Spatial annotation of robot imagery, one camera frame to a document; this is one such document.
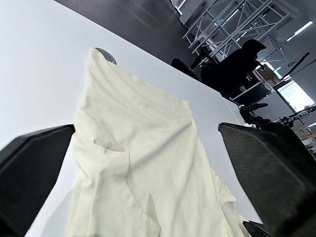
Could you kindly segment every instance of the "white metal frame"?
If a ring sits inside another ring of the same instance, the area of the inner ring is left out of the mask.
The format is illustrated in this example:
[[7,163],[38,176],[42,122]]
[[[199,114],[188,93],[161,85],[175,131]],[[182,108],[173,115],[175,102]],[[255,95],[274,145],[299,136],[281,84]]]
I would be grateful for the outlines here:
[[[284,20],[288,19],[290,14],[285,12],[285,10],[282,10],[284,13],[283,15],[276,11],[274,9],[276,3],[273,0],[258,1],[261,3],[259,7],[255,7],[249,0],[216,0],[188,29],[186,34],[183,36],[183,39],[188,40],[190,44],[189,49],[192,49],[195,46],[193,53],[198,54],[198,50],[201,47],[208,46],[212,50],[209,55],[211,57],[216,56],[219,60],[223,60],[228,56],[232,45],[234,45],[236,48],[241,48],[238,43],[241,38],[247,37],[250,39],[256,39],[258,41],[268,39],[272,41],[271,45],[275,45],[276,40],[274,40],[274,38],[269,35],[269,33],[279,26]],[[227,5],[215,18],[213,18],[210,10],[214,6],[224,3],[227,3]],[[223,28],[223,25],[236,10],[241,11],[237,27],[231,34],[228,34],[228,32]],[[279,17],[279,19],[275,22],[268,22],[263,16],[263,14],[267,11],[274,12]],[[203,30],[201,29],[201,26],[203,23],[205,24],[206,19],[208,21],[208,26]],[[214,42],[212,37],[217,30],[222,31],[224,35],[226,35],[226,38],[224,40]],[[192,35],[193,32],[194,40],[191,41],[189,39],[189,35]],[[276,50],[282,53],[279,45],[276,45]]]

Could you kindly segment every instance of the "concrete floor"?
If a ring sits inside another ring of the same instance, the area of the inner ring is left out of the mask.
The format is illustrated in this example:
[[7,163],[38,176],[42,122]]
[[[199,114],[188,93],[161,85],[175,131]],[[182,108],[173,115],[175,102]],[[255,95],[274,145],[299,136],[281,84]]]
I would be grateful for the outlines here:
[[56,0],[146,52],[187,66],[195,56],[182,36],[187,31],[170,0]]

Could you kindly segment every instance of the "white t-shirt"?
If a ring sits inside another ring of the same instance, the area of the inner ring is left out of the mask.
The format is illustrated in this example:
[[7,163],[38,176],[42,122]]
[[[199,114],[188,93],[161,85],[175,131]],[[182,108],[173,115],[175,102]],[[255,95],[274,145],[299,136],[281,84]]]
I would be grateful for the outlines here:
[[81,171],[69,237],[243,237],[190,106],[91,48],[72,145]]

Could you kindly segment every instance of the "white table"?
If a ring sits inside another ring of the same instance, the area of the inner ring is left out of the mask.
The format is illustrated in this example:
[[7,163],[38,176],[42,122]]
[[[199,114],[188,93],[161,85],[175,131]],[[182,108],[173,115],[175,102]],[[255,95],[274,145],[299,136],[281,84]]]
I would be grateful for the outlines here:
[[[103,48],[122,68],[190,102],[210,164],[237,198],[236,210],[260,221],[217,131],[220,122],[242,119],[219,93],[53,0],[1,0],[0,30],[1,148],[16,136],[72,123],[84,93],[88,49]],[[69,148],[28,237],[63,236],[77,170]]]

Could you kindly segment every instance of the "round metal object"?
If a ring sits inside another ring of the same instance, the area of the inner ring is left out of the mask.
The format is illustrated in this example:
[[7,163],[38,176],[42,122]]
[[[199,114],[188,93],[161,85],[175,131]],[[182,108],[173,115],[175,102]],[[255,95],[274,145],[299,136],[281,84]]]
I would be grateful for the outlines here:
[[117,64],[116,60],[114,59],[114,57],[109,54],[107,51],[105,51],[104,49],[101,49],[101,48],[95,48],[96,50],[98,50],[100,53],[102,53],[102,55],[105,57],[105,59],[107,61],[109,61],[110,63],[113,63],[113,64]]

